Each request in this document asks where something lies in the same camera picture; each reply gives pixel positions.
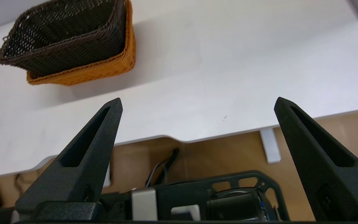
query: wooden floor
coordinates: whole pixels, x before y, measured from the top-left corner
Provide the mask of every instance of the wooden floor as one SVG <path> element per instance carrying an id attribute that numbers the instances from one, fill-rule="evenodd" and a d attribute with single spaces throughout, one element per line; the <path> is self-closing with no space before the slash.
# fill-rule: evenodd
<path id="1" fill-rule="evenodd" d="M 358 156 L 358 113 L 321 119 L 318 122 Z M 258 132 L 192 144 L 161 138 L 117 146 L 112 158 L 113 183 L 103 192 L 126 192 L 135 187 L 143 188 L 153 167 L 170 156 L 174 148 L 179 148 L 180 153 L 168 173 L 167 182 L 259 170 L 280 185 L 291 220 L 314 220 L 280 128 L 276 128 L 275 133 L 282 155 L 281 162 L 276 164 L 267 164 Z M 29 187 L 45 167 L 22 174 L 25 180 L 21 183 L 23 190 Z M 14 206 L 19 197 L 14 187 L 14 175 L 0 177 L 0 193 L 5 207 Z M 274 193 L 268 192 L 268 197 L 274 198 Z"/>

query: black cable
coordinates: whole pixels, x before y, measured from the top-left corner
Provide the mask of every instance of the black cable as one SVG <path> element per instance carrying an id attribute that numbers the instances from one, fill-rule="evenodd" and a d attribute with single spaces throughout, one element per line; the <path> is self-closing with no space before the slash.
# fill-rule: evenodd
<path id="1" fill-rule="evenodd" d="M 35 180 L 31 181 L 31 180 L 26 180 L 24 179 L 24 177 L 21 175 L 21 173 L 18 173 L 15 175 L 15 180 L 14 180 L 14 187 L 17 190 L 17 192 L 20 194 L 20 196 L 24 193 L 23 188 L 21 187 L 21 184 L 33 184 Z"/>
<path id="2" fill-rule="evenodd" d="M 163 163 L 167 162 L 169 160 L 168 159 L 165 159 L 164 161 L 162 161 L 161 163 L 158 163 L 157 165 L 155 165 L 154 169 L 152 170 L 152 172 L 149 174 L 149 176 L 147 177 L 147 180 L 146 180 L 146 184 L 145 184 L 145 187 L 150 187 L 151 186 L 151 181 L 152 181 L 152 178 L 153 178 L 153 175 L 154 175 L 154 172 L 155 170 L 161 166 Z"/>
<path id="3" fill-rule="evenodd" d="M 167 175 L 169 168 L 172 166 L 173 162 L 175 161 L 178 153 L 179 153 L 179 149 L 178 148 L 174 149 L 172 152 L 172 155 L 168 159 L 165 159 L 161 163 L 158 163 L 157 165 L 155 165 L 154 169 L 151 171 L 151 173 L 147 177 L 147 180 L 145 183 L 146 188 L 151 187 L 151 180 L 153 178 L 155 170 L 162 164 L 166 163 L 164 170 L 158 175 L 157 180 L 155 181 L 155 183 L 153 185 L 160 184 L 162 182 L 163 178 Z"/>
<path id="4" fill-rule="evenodd" d="M 17 192 L 19 193 L 19 195 L 21 196 L 23 194 L 23 189 L 21 188 L 21 185 L 19 184 L 19 178 L 20 178 L 20 173 L 15 175 L 15 180 L 13 182 L 13 185 L 15 186 Z"/>
<path id="5" fill-rule="evenodd" d="M 171 168 L 171 166 L 173 165 L 173 162 L 175 162 L 175 159 L 178 156 L 178 154 L 179 154 L 179 149 L 178 148 L 174 149 L 172 152 L 172 156 L 168 159 L 167 163 L 165 164 L 166 172 L 168 172 L 168 170 Z M 166 176 L 165 171 L 159 173 L 157 180 L 155 180 L 153 185 L 161 184 L 162 180 L 164 179 L 165 176 Z"/>

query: basket rim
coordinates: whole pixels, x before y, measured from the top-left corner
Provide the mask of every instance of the basket rim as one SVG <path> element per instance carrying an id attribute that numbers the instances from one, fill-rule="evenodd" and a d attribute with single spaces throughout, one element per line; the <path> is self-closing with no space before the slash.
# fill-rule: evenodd
<path id="1" fill-rule="evenodd" d="M 54 73 L 54 74 L 50 74 L 50 75 L 46 75 L 46 76 L 42 76 L 42 77 L 37 77 L 37 78 L 31 78 L 32 73 L 30 71 L 27 71 L 27 82 L 28 83 L 37 83 L 37 82 L 43 81 L 45 79 L 50 79 L 50 78 L 59 77 L 62 75 L 67 75 L 67 74 L 70 74 L 71 72 L 80 71 L 80 70 L 90 68 L 95 65 L 100 65 L 100 64 L 104 64 L 106 62 L 110 62 L 110 61 L 119 59 L 119 58 L 123 58 L 128 53 L 129 44 L 130 44 L 129 42 L 132 40 L 132 38 L 135 39 L 133 24 L 132 24 L 132 11 L 133 11 L 132 3 L 130 0 L 125 0 L 124 2 L 125 2 L 125 9 L 126 9 L 126 31 L 125 31 L 125 47 L 121 53 L 119 53 L 118 55 L 112 56 L 110 58 L 107 58 L 105 60 L 102 60 L 102 61 L 93 62 L 88 65 L 78 66 L 78 67 L 67 69 L 67 70 L 64 70 L 64 71 L 61 71 L 58 73 Z"/>
<path id="2" fill-rule="evenodd" d="M 9 31 L 9 34 L 7 35 L 7 37 L 12 37 L 13 34 L 16 33 L 16 30 L 17 30 L 17 28 L 19 26 L 19 23 L 23 20 L 23 18 L 27 17 L 27 15 L 29 13 L 31 13 L 32 11 L 34 11 L 35 9 L 37 9 L 39 7 L 44 7 L 44 6 L 47 6 L 49 4 L 54 4 L 54 3 L 58 2 L 58 1 L 61 1 L 61 0 L 51 0 L 51 1 L 48 1 L 48 2 L 45 2 L 45 3 L 42 3 L 40 5 L 33 6 L 30 9 L 24 11 L 22 14 L 20 14 L 20 16 L 15 21 L 15 23 L 14 23 L 13 27 L 11 28 L 11 30 Z M 90 31 L 90 32 L 85 33 L 85 34 L 77 35 L 77 36 L 74 36 L 74 37 L 71 37 L 71 38 L 67 38 L 67 39 L 61 40 L 59 42 L 49 44 L 49 45 L 44 46 L 44 47 L 37 48 L 37 49 L 34 49 L 32 51 L 25 52 L 25 53 L 20 54 L 20 55 L 15 55 L 15 56 L 10 56 L 10 57 L 3 57 L 3 55 L 4 55 L 3 53 L 7 50 L 7 47 L 8 47 L 8 44 L 6 44 L 6 43 L 11 41 L 11 38 L 9 38 L 6 41 L 4 41 L 4 43 L 2 44 L 2 47 L 0 49 L 0 63 L 1 64 L 6 64 L 6 63 L 10 62 L 11 60 L 20 60 L 22 57 L 27 57 L 27 56 L 31 56 L 31 55 L 49 54 L 50 52 L 43 53 L 43 51 L 48 50 L 50 48 L 57 47 L 57 46 L 62 45 L 64 43 L 66 43 L 66 42 L 69 42 L 69 41 L 86 40 L 86 39 L 90 38 L 91 36 L 92 36 L 92 38 L 103 36 L 106 33 L 106 31 L 111 30 L 111 28 L 113 27 L 113 17 L 114 17 L 114 14 L 115 14 L 114 12 L 116 10 L 117 10 L 117 1 L 114 2 L 114 5 L 112 7 L 112 12 L 111 12 L 110 16 L 108 17 L 107 22 L 102 27 L 100 27 L 100 28 L 98 28 L 96 30 Z"/>

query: brown wicker basket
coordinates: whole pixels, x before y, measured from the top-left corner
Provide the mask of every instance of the brown wicker basket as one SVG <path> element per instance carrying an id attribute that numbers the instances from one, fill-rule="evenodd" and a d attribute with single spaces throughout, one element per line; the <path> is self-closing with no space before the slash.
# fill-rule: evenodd
<path id="1" fill-rule="evenodd" d="M 125 0 L 52 0 L 19 16 L 0 64 L 37 77 L 118 55 L 125 47 Z"/>
<path id="2" fill-rule="evenodd" d="M 37 77 L 32 72 L 27 71 L 27 82 L 30 85 L 51 83 L 70 86 L 98 78 L 119 75 L 131 70 L 135 66 L 136 42 L 132 26 L 132 4 L 129 0 L 126 0 L 125 5 L 125 48 L 119 55 L 111 57 L 107 60 L 91 63 L 89 65 L 80 66 L 44 77 Z"/>

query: black mount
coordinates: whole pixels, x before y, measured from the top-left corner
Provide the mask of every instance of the black mount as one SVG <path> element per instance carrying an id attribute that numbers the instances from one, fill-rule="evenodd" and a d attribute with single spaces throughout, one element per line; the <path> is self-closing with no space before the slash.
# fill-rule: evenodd
<path id="1" fill-rule="evenodd" d="M 274 111 L 316 220 L 358 221 L 358 158 L 293 102 L 278 98 Z M 121 114 L 119 98 L 106 103 L 95 114 L 17 201 L 21 221 L 144 223 L 125 221 L 131 218 L 130 193 L 101 196 Z M 258 178 L 252 197 L 258 197 L 258 192 L 264 193 L 269 187 L 274 189 L 280 216 L 288 222 L 280 188 L 257 171 L 155 185 L 158 218 L 168 220 L 173 206 L 194 203 L 201 204 L 200 213 L 205 220 L 213 216 L 205 207 L 216 205 L 207 203 L 209 197 L 219 197 L 211 185 L 229 181 L 238 190 L 238 180 L 247 177 Z"/>

